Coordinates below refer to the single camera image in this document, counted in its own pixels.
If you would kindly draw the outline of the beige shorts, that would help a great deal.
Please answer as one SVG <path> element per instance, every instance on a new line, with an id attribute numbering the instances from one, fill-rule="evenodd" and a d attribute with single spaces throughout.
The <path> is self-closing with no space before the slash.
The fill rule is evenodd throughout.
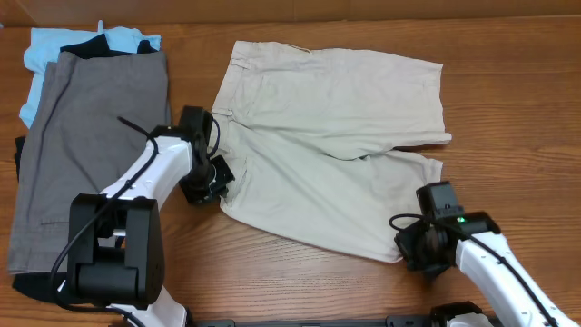
<path id="1" fill-rule="evenodd" d="M 443 169 L 417 148 L 451 140 L 441 73 L 371 50 L 237 42 L 212 107 L 234 175 L 223 212 L 297 242 L 399 261 L 389 219 L 417 213 L 417 189 Z"/>

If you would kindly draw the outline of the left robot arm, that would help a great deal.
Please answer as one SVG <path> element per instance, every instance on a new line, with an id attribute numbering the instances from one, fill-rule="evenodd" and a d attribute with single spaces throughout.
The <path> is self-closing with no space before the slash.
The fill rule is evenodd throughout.
<path id="1" fill-rule="evenodd" d="M 72 201 L 68 243 L 52 270 L 65 263 L 62 282 L 78 312 L 122 315 L 132 326 L 191 326 L 191 312 L 164 288 L 160 211 L 175 187 L 190 204 L 215 203 L 234 176 L 216 153 L 220 126 L 201 107 L 186 106 L 177 125 L 158 125 L 146 133 L 140 157 L 115 183 L 98 194 L 80 193 Z"/>

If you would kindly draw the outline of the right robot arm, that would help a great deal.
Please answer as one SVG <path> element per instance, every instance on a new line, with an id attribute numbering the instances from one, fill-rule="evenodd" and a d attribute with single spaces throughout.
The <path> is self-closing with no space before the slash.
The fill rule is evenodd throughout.
<path id="1" fill-rule="evenodd" d="M 407 268 L 428 280 L 456 268 L 469 278 L 496 314 L 488 318 L 472 302 L 431 310 L 425 326 L 575 326 L 545 295 L 485 212 L 466 213 L 449 182 L 416 191 L 420 212 L 389 219 Z"/>

